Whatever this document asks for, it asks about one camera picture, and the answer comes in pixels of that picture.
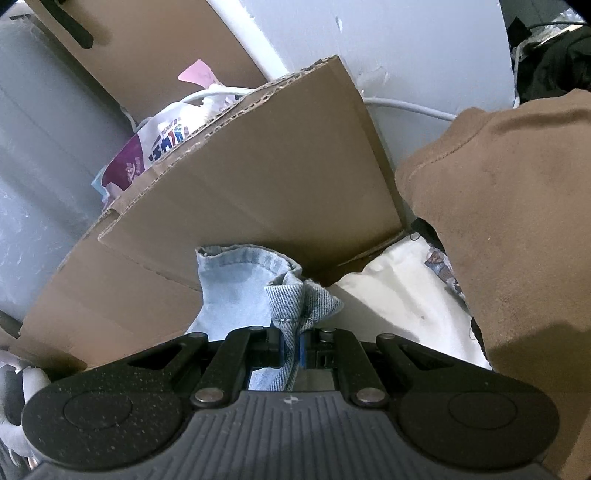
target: denim jeans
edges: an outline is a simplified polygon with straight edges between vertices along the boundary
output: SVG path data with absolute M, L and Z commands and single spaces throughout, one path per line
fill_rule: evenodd
M 300 335 L 342 308 L 342 302 L 317 283 L 301 277 L 291 258 L 256 245 L 203 247 L 197 250 L 203 308 L 189 332 L 223 340 L 237 328 L 273 325 L 282 331 L 285 361 L 280 369 L 253 372 L 250 390 L 290 390 L 298 369 Z

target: white fabric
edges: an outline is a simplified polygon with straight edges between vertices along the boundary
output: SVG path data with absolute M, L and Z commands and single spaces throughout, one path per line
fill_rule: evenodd
M 15 372 L 19 373 L 21 370 L 28 367 L 29 363 L 22 358 L 13 355 L 7 350 L 0 349 L 0 367 L 3 367 L 4 365 L 10 365 L 11 367 L 14 367 Z
M 425 266 L 430 247 L 406 237 L 328 290 L 345 308 L 319 326 L 351 330 L 374 342 L 395 333 L 481 367 L 490 368 L 471 328 L 466 306 Z
M 4 365 L 0 368 L 0 440 L 10 450 L 22 457 L 34 456 L 31 445 L 29 444 L 22 425 L 14 425 L 6 417 L 6 405 L 11 401 L 10 395 L 14 392 L 13 388 L 7 385 L 8 381 L 18 381 L 18 377 L 7 377 L 12 366 Z M 22 371 L 22 391 L 25 398 L 25 404 L 31 397 L 48 386 L 51 382 L 47 375 L 40 368 L 27 367 Z

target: plastic bag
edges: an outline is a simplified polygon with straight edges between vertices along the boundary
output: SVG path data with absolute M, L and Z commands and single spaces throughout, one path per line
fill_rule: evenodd
M 224 89 L 201 60 L 182 72 L 178 79 L 201 85 L 210 92 Z M 200 106 L 174 102 L 144 120 L 140 124 L 144 124 L 143 127 L 92 181 L 92 186 L 102 195 L 103 209 L 109 207 L 143 172 L 235 101 L 233 95 L 214 95 L 205 97 Z

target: pink paper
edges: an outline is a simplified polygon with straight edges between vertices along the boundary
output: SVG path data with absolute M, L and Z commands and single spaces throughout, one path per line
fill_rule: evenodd
M 219 83 L 211 68 L 203 60 L 198 60 L 178 76 L 181 82 L 194 83 L 203 88 L 209 88 L 214 83 Z

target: cardboard box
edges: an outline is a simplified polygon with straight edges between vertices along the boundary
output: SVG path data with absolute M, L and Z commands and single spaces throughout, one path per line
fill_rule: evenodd
M 310 277 L 346 273 L 400 234 L 398 202 L 343 64 L 320 61 L 244 97 L 136 179 L 66 258 L 11 351 L 79 369 L 182 334 L 202 305 L 201 245 L 259 244 Z
M 195 92 L 178 74 L 203 60 L 224 85 L 264 75 L 206 0 L 75 0 L 59 6 L 94 37 L 82 48 L 40 0 L 27 4 L 90 74 L 141 122 Z

